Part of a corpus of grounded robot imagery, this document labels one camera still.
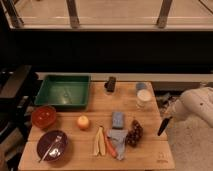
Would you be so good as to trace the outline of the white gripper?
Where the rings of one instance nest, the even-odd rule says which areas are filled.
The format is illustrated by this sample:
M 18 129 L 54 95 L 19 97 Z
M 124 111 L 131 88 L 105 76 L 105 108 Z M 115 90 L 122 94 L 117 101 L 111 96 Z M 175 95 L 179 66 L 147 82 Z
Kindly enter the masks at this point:
M 163 112 L 163 118 L 174 119 L 175 121 L 181 120 L 182 105 L 179 100 L 170 103 L 166 110 Z

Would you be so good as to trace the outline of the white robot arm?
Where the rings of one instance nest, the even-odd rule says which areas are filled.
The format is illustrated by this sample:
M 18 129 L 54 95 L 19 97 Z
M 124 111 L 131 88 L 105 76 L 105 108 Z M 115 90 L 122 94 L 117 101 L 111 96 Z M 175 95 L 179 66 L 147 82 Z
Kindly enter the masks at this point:
M 213 127 L 213 88 L 202 87 L 184 91 L 165 111 L 164 117 L 184 121 L 190 114 Z

